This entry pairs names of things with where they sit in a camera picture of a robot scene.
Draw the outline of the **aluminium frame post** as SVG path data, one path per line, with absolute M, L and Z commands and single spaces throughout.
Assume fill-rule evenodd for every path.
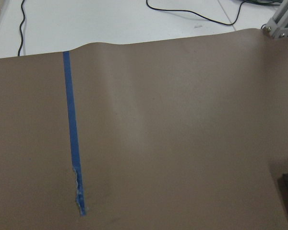
M 288 0 L 284 0 L 263 30 L 274 39 L 288 37 Z

